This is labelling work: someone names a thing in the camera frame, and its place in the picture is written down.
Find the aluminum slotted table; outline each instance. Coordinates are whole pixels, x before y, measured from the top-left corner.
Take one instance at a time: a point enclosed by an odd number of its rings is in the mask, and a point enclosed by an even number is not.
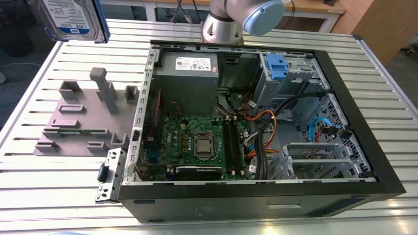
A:
[[[247,45],[326,50],[407,193],[332,218],[141,225],[121,205],[96,205],[104,157],[37,157],[35,143],[56,107],[63,80],[89,81],[104,67],[115,89],[141,85],[149,40],[200,41],[188,24],[108,20],[108,44],[56,43],[0,133],[0,233],[418,234],[418,112],[367,45],[350,35],[275,30]]]

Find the cpu socket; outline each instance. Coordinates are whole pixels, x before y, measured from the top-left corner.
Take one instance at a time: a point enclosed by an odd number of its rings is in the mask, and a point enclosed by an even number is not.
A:
[[[195,157],[200,161],[207,161],[214,157],[214,136],[211,133],[199,133],[195,135]]]

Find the green circuit board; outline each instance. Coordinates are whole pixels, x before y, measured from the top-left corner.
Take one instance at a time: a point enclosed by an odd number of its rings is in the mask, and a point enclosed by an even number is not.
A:
[[[149,164],[149,174],[154,175],[154,180],[164,180],[166,165],[218,166],[223,168],[223,180],[246,179],[240,172],[232,175],[226,170],[222,122],[222,118],[210,117],[166,118],[158,164],[155,164],[155,167]],[[238,135],[242,136],[242,133],[247,130],[246,121],[238,121],[236,126]],[[212,138],[214,146],[214,156],[203,160],[195,157],[195,137],[202,134]]]

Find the motherboard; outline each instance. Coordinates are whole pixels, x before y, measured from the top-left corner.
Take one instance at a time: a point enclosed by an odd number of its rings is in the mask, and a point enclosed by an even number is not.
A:
[[[166,117],[160,149],[145,150],[141,179],[243,180],[247,122],[210,117]]]

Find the hard drive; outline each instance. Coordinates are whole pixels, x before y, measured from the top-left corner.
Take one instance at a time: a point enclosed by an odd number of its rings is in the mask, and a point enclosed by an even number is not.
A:
[[[99,0],[39,0],[45,31],[53,41],[107,43],[109,28]]]

